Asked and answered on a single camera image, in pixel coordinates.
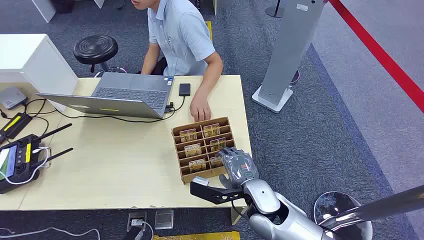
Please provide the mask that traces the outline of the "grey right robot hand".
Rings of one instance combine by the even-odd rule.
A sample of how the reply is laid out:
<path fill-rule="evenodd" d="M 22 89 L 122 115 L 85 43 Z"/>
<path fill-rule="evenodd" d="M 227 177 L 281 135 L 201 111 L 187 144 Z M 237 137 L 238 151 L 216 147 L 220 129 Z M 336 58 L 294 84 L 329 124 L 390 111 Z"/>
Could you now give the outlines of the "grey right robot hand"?
<path fill-rule="evenodd" d="M 228 175 L 219 175 L 219 180 L 226 189 L 237 189 L 247 181 L 259 179 L 258 169 L 248 152 L 236 147 L 225 147 L 215 157 L 221 161 Z"/>

